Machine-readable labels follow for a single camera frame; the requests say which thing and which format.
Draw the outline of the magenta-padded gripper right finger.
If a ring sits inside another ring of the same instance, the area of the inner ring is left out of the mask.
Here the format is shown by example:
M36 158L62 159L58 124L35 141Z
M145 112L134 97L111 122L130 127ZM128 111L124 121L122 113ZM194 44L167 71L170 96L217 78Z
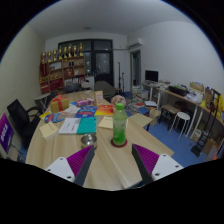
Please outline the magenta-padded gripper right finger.
M137 186L145 186L182 169L168 154L158 155L137 144L132 145L132 155L142 177Z

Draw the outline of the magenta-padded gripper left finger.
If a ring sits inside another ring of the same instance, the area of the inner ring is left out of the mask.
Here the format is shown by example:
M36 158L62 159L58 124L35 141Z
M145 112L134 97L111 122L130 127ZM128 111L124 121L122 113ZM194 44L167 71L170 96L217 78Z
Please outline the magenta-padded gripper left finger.
M94 155L94 147L88 146L67 158L59 157L46 168L46 171L82 186Z

